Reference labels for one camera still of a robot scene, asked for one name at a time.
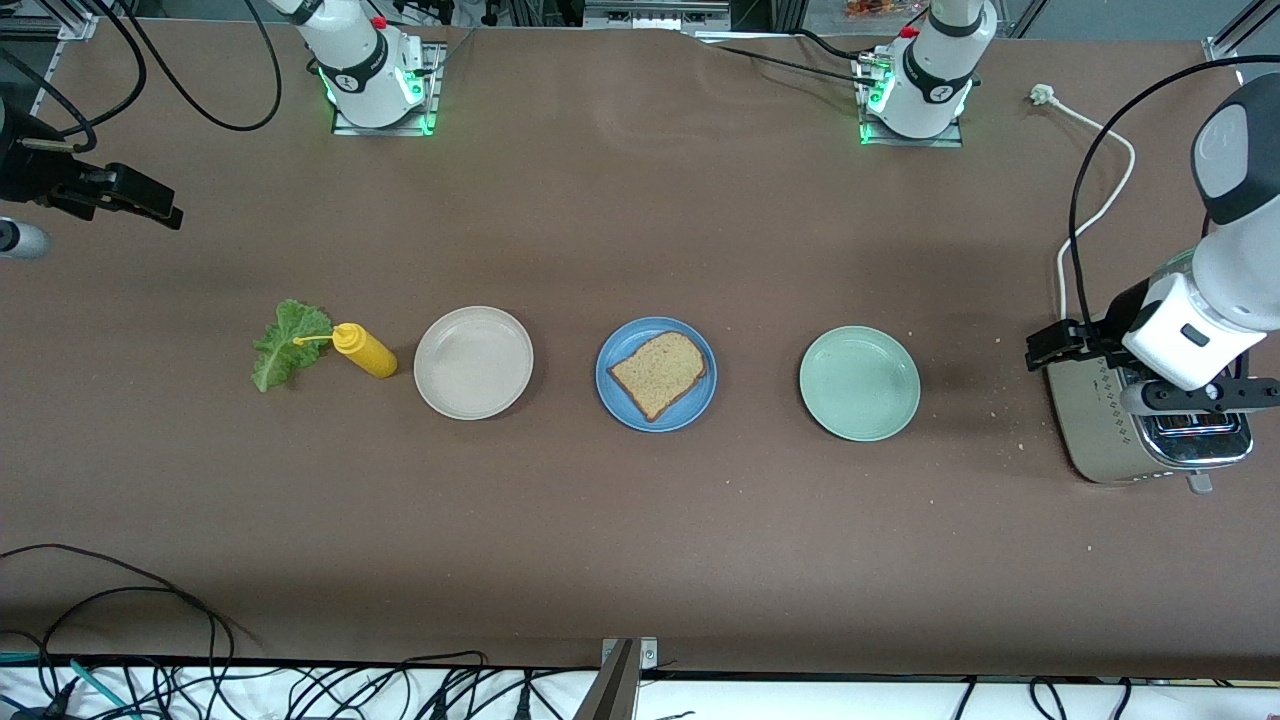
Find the green lettuce leaf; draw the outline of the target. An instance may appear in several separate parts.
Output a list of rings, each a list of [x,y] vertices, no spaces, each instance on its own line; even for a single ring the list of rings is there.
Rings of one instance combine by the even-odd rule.
[[[330,343],[334,325],[323,309],[287,299],[275,307],[275,320],[253,342],[257,354],[251,380],[259,392],[283,386],[297,372],[312,366]]]

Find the yellow mustard squeeze bottle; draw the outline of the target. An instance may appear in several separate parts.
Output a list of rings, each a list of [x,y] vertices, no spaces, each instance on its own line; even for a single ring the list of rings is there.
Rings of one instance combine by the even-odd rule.
[[[332,342],[340,355],[378,379],[389,378],[398,370],[399,364],[396,355],[380,340],[357,323],[334,325],[329,334],[294,337],[292,343],[302,347],[307,343],[320,341]]]

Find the light brown bread slice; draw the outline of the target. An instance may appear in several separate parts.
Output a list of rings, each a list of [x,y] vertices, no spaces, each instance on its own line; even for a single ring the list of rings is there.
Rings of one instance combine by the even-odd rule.
[[[709,360],[700,346],[678,331],[653,336],[608,368],[609,377],[649,423],[658,421],[708,372]]]

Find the green round plate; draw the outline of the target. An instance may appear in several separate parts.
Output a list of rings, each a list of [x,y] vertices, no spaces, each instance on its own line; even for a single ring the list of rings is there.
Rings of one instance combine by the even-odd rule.
[[[837,327],[813,340],[800,361],[797,387],[813,420],[852,442],[896,436],[911,423],[922,400],[920,374],[909,351],[867,325]]]

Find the beige round plate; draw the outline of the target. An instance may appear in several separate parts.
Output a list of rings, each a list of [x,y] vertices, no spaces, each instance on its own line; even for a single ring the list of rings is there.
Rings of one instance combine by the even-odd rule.
[[[413,355],[422,401],[460,421],[485,420],[521,398],[532,378],[531,336],[498,307],[460,307],[436,319]]]

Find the blue round plate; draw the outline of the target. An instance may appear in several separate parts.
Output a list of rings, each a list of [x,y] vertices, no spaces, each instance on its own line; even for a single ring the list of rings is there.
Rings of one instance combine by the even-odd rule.
[[[611,374],[613,365],[630,357],[640,346],[664,332],[686,336],[701,352],[705,372],[680,398],[655,420],[649,421],[623,386]],[[710,343],[692,325],[669,316],[643,316],[614,329],[600,347],[594,368],[596,395],[607,411],[620,423],[646,433],[666,433],[692,424],[712,404],[718,382],[718,366]]]

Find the beige chrome toaster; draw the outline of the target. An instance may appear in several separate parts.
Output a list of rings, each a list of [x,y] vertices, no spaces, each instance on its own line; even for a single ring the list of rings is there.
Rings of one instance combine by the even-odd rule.
[[[1097,486],[1184,475],[1192,492],[1207,495],[1211,471],[1254,448],[1243,414],[1135,415],[1124,401],[1137,398],[1140,375],[1102,359],[1052,364],[1044,375],[1068,456]]]

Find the grey power strip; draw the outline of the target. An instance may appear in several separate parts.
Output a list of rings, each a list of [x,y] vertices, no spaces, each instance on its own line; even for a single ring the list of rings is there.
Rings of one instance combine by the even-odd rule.
[[[584,0],[585,29],[672,29],[686,35],[728,32],[728,0]]]

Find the aluminium frame profile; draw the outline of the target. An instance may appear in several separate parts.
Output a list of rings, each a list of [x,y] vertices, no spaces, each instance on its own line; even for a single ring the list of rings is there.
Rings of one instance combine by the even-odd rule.
[[[1245,5],[1204,41],[1210,60],[1252,53],[1280,54],[1280,0],[1245,0]]]
[[[0,0],[0,40],[81,41],[96,23],[84,0]]]

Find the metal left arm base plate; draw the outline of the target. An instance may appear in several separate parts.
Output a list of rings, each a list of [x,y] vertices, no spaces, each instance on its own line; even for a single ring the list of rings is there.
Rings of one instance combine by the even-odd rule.
[[[938,135],[927,138],[915,138],[892,129],[882,117],[882,111],[890,105],[893,91],[899,83],[893,70],[893,58],[881,53],[886,46],[877,46],[873,53],[859,53],[850,61],[850,69],[856,79],[869,81],[856,90],[859,106],[859,135],[861,145],[884,145],[896,147],[919,149],[960,149],[963,146],[963,133],[959,123],[960,111],[964,110],[965,94],[956,105],[948,124]]]

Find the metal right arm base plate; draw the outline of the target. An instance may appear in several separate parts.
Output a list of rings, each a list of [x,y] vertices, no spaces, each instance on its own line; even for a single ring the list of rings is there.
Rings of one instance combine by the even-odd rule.
[[[334,108],[332,132],[344,136],[426,137],[436,128],[447,45],[380,33],[378,53],[347,68],[321,67]]]

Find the grey metal edge bracket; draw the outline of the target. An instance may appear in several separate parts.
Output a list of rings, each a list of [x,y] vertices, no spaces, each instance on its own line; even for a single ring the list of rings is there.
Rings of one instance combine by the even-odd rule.
[[[655,637],[614,637],[602,642],[602,666],[573,720],[634,720],[641,675],[658,666]]]

